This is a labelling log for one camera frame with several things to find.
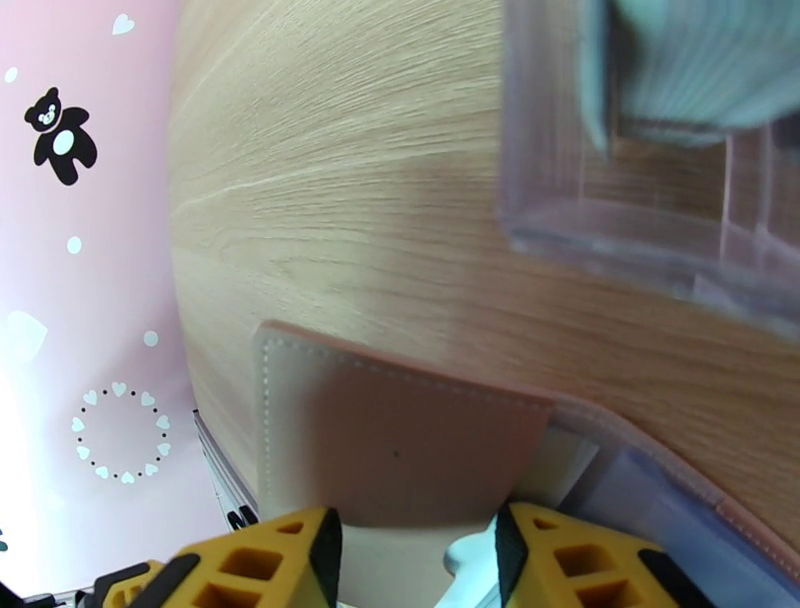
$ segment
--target white heart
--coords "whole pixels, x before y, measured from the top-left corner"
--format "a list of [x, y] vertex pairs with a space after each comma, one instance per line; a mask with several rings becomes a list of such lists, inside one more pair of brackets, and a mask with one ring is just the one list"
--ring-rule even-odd
[[136, 27], [136, 22], [133, 19], [128, 19], [128, 15], [122, 13], [114, 19], [114, 27], [111, 28], [111, 35], [119, 36], [120, 34], [127, 34], [134, 27]]
[[21, 310], [9, 313], [6, 325], [11, 334], [11, 347], [17, 359], [23, 363], [33, 361], [47, 337], [47, 328]]

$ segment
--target transparent plastic box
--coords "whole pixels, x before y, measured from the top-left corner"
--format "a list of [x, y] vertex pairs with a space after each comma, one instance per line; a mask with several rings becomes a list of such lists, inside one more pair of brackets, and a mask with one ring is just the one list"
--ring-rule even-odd
[[581, 0], [506, 0], [499, 219], [519, 251], [800, 337], [800, 162], [776, 123], [686, 148], [617, 138], [577, 94]]

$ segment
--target pink wall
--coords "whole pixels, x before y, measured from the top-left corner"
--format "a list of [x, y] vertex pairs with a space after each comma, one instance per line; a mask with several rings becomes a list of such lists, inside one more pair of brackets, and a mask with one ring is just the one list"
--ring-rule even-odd
[[[178, 15], [175, 0], [0, 5], [0, 580], [21, 593], [87, 584], [224, 529], [191, 419], [170, 261]], [[72, 135], [45, 134], [54, 162], [37, 166], [25, 115], [51, 87], [89, 117], [61, 123]], [[47, 109], [29, 118], [41, 124]], [[55, 168], [91, 148], [80, 129], [97, 160], [65, 185]]]

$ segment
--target heart circle pattern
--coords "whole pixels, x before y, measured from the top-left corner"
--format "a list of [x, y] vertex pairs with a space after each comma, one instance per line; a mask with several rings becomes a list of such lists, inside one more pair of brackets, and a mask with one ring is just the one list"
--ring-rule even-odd
[[[92, 454], [95, 452], [92, 446], [87, 445], [83, 431], [86, 430], [87, 424], [91, 424], [90, 419], [97, 411], [101, 411], [104, 407], [110, 404], [108, 400], [117, 400], [117, 405], [127, 405], [120, 400], [130, 400], [131, 407], [147, 408], [154, 414], [153, 426], [156, 431], [156, 437], [160, 440], [154, 444], [152, 449], [152, 462], [143, 462], [138, 469], [132, 470], [118, 470], [114, 471], [108, 464], [92, 460]], [[80, 415], [72, 417], [70, 430], [75, 435], [78, 445], [75, 452], [82, 461], [91, 465], [95, 475], [103, 480], [119, 481], [123, 485], [134, 485], [137, 479], [144, 477], [152, 477], [159, 472], [160, 467], [156, 463], [161, 463], [163, 458], [169, 456], [172, 444], [165, 441], [167, 432], [170, 429], [169, 416], [166, 414], [158, 415], [157, 399], [149, 391], [139, 393], [136, 390], [131, 390], [125, 382], [112, 382], [111, 387], [103, 389], [91, 389], [86, 391], [81, 397]]]

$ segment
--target teddy bear decal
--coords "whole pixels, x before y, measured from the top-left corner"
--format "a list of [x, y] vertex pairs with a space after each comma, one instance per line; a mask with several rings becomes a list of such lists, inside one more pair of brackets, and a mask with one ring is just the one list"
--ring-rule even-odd
[[82, 128], [87, 120], [89, 112], [83, 108], [62, 109], [56, 87], [25, 112], [25, 122], [40, 134], [33, 151], [33, 162], [41, 166], [49, 160], [56, 177], [65, 186], [78, 181], [76, 160], [87, 169], [97, 160], [97, 146]]

